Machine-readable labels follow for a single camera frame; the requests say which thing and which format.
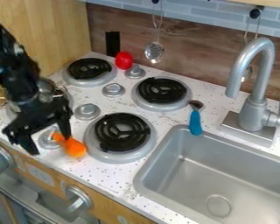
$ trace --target silver faucet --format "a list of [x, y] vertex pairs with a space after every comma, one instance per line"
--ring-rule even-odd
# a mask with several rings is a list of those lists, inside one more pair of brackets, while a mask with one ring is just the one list
[[235, 98], [241, 87], [241, 80], [251, 60], [262, 53], [258, 75], [252, 94], [244, 102], [238, 116], [238, 124], [247, 131], [259, 131], [264, 126], [280, 126], [280, 104], [278, 114], [267, 109], [264, 98], [275, 59], [275, 47], [268, 38], [251, 41], [236, 59], [227, 83], [226, 96]]

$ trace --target stainless steel sink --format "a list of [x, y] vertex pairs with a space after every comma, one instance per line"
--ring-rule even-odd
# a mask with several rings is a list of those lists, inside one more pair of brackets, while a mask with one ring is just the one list
[[134, 187], [199, 224], [280, 224], [280, 157], [185, 125], [168, 132]]

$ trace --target black coil burner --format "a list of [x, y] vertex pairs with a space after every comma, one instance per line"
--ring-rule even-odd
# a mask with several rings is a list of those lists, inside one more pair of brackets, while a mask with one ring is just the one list
[[70, 76], [76, 80], [97, 78], [112, 71], [112, 66], [104, 59], [78, 59], [67, 69]]
[[170, 79], [148, 78], [140, 83], [137, 91], [150, 103], [178, 102], [186, 95], [186, 88], [178, 81]]
[[105, 115], [95, 124], [94, 131], [105, 152], [132, 151], [144, 144], [151, 134], [144, 120], [125, 113]]

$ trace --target orange carrot toy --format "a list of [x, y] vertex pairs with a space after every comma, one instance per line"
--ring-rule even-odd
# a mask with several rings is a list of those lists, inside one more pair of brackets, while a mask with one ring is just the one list
[[85, 156], [85, 144], [75, 140], [71, 136], [66, 140], [60, 133], [53, 133], [52, 139], [65, 149], [67, 155], [75, 158], [81, 158]]

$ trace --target countertop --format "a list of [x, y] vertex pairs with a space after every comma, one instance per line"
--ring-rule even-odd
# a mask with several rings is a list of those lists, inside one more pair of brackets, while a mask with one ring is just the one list
[[[85, 57], [102, 58], [112, 63], [114, 62], [113, 58], [94, 52], [85, 55]], [[167, 76], [179, 79], [188, 85], [188, 87], [192, 90], [193, 99], [203, 102], [206, 106], [201, 114], [202, 127], [204, 131], [234, 140], [238, 143], [249, 145], [261, 151], [266, 151], [280, 157], [280, 129], [277, 130], [276, 139], [271, 148], [264, 148], [220, 132], [220, 124], [228, 111], [231, 110], [238, 112], [242, 107], [244, 100], [248, 96], [247, 93], [240, 92], [236, 99], [230, 99], [224, 95], [224, 87], [179, 76], [174, 73], [167, 73], [147, 66], [142, 66], [142, 68], [146, 71], [146, 76], [141, 80], [154, 76]], [[157, 131], [157, 143], [162, 140], [172, 126], [189, 123], [189, 114], [191, 112], [190, 107], [185, 107], [174, 112], [158, 113], [150, 112], [136, 106], [130, 97], [130, 92], [134, 85], [141, 80], [132, 80], [127, 78], [124, 75], [123, 70], [118, 70], [115, 79], [109, 82], [117, 82], [125, 87], [126, 93], [118, 98], [105, 97], [102, 94], [103, 86], [89, 88], [68, 86], [61, 77], [62, 72], [64, 72], [64, 69], [61, 69], [57, 73], [53, 74], [50, 78], [58, 85], [66, 85], [68, 91], [73, 96], [74, 107], [91, 102], [100, 107], [101, 116], [114, 112], [127, 112], [143, 116], [154, 125]], [[269, 109], [277, 112], [278, 101], [268, 100], [268, 104]], [[9, 119], [5, 112], [5, 106], [1, 105], [0, 138], [3, 140], [7, 140], [7, 138], [1, 133], [1, 130], [8, 124], [8, 122]], [[73, 116], [71, 119], [73, 136], [81, 141], [86, 127], [91, 122], [92, 121], [81, 121]], [[40, 131], [33, 136], [35, 142], [37, 142], [39, 135], [43, 131]], [[25, 153], [24, 150], [15, 145], [12, 147], [15, 150]], [[40, 149], [40, 155], [33, 158], [59, 172], [64, 173], [68, 177], [95, 189], [96, 191], [110, 197], [126, 207], [135, 210], [157, 223], [197, 223], [194, 220], [191, 220], [182, 214], [175, 213], [167, 207], [159, 205], [158, 203], [147, 199], [136, 192], [132, 185], [133, 178], [149, 156], [150, 155], [134, 163], [107, 164], [100, 162], [89, 155], [86, 155], [82, 159], [73, 159], [66, 157], [62, 150]]]

